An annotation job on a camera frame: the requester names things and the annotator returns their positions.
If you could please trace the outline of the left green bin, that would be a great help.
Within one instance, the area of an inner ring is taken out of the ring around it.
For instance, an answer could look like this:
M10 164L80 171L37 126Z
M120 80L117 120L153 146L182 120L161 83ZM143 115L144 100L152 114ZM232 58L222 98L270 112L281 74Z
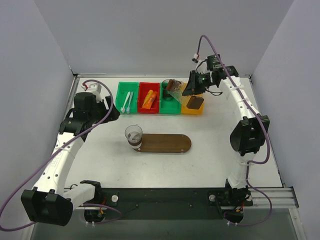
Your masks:
M120 81L117 87L115 106L121 114L138 113L138 82Z

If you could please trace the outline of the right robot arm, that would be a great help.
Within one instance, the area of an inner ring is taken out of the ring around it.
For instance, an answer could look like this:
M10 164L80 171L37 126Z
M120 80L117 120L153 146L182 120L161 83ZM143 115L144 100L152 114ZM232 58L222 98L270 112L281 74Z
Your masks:
M249 186L250 167L264 165L270 159L271 144L268 137L270 119L266 115L261 115L254 107L240 78L233 73L225 72L231 69L231 67L220 67L204 73L192 70L182 95L202 94L208 87L217 86L226 97L237 120L237 125L229 137L237 160L226 184L233 191L244 191Z

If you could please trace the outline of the green bin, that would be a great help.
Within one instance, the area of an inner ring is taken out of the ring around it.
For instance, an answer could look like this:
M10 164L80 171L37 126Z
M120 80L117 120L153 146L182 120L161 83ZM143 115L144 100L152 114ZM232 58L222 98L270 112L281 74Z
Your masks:
M176 100L164 100L162 97L162 89L160 87L159 113L164 115L180 115L181 104Z
M115 106L121 114L138 113L138 82L120 81L117 87Z

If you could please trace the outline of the brown wooden oval tray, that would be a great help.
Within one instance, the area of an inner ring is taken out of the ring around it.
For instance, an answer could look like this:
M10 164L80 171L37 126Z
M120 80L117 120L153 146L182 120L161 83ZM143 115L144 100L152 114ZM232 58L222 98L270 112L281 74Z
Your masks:
M133 149L139 153L178 154L186 153L191 146L192 141L185 134L143 133Z

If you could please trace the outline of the white toothbrush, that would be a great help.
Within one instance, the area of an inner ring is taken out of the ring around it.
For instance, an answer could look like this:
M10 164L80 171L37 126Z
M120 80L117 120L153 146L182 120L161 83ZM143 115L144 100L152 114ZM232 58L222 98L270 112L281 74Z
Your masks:
M129 97L130 97L130 91L127 92L127 95L126 95L126 97L125 97L123 106L122 106L121 109L120 109L120 111L121 111L122 113L124 113L125 110L126 110L126 104L127 104L127 101L128 101L128 99L129 99Z

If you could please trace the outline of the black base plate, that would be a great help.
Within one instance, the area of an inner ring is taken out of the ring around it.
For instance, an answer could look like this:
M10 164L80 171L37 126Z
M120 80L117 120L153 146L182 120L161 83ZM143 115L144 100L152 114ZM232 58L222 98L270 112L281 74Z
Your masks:
M86 207L88 222L123 220L216 220L223 212L253 206L249 190L218 188L103 188L99 204Z

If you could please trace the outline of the middle green bin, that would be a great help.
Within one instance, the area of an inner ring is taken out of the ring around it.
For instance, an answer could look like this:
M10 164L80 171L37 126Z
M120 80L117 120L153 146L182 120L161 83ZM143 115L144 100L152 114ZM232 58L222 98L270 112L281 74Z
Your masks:
M162 89L160 87L159 113L164 115L180 115L181 104L176 100L164 100L162 97Z

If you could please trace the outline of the red bin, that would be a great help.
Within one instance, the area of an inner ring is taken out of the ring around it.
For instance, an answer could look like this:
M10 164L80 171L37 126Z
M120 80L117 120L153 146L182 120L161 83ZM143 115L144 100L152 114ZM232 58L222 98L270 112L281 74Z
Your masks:
M140 82L137 98L139 114L158 114L160 103L160 83Z

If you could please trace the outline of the orange toothpaste tube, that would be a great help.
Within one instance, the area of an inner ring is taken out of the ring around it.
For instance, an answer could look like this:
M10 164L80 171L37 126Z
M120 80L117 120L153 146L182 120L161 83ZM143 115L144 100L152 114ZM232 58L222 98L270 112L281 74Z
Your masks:
M148 93L146 94L143 104L142 104L142 108L144 108L145 104L149 101L150 97L152 96L152 94L154 93L154 91L152 89L150 89L148 91Z
M158 92L154 91L152 96L150 97L150 99L148 100L148 102L144 105L143 109L150 109L155 101L155 99L157 98Z

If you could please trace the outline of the yellow bin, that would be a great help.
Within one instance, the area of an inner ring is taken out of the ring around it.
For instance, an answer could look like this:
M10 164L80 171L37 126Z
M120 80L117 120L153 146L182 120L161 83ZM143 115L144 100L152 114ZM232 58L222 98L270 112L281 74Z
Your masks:
M180 113L183 115L201 115L204 109L204 101L200 105L199 109L192 109L187 107L187 103L189 101L189 97L184 97L182 95L179 96L178 100L181 104L181 111Z

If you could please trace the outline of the clear plastic cup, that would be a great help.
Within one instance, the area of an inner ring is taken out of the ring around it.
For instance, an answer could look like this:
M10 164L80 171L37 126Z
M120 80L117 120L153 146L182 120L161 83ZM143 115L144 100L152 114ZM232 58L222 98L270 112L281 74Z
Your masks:
M138 125L130 125L125 131L124 135L127 139L128 144L135 150L139 149L142 145L143 130Z

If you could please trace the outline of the dark tinted cup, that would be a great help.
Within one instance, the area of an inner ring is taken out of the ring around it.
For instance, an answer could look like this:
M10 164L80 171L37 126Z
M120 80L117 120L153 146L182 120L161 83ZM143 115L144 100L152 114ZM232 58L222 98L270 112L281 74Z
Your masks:
M167 90L167 86L170 83L170 79L165 79L162 83L161 83L161 89L162 89L162 98L165 101L171 101L173 99L173 96L170 94L170 92Z

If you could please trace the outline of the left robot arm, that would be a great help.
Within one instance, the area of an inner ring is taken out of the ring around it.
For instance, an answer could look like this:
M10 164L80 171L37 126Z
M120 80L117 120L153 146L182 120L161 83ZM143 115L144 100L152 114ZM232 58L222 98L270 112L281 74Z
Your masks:
M98 181L83 180L69 191L65 191L65 183L92 128L115 121L119 116L111 96L101 98L92 92L74 96L73 108L60 124L51 159L33 188L24 190L21 195L22 205L32 222L65 226L77 207L86 203L96 206L103 201Z

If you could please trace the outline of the clear rack with brown ends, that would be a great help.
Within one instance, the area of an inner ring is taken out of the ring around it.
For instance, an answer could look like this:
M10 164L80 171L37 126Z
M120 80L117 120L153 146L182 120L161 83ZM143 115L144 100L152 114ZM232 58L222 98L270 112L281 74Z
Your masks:
M166 86L164 89L182 106L186 106L190 99L189 96L183 96L183 91L185 90L187 84L176 79L167 79L165 84Z

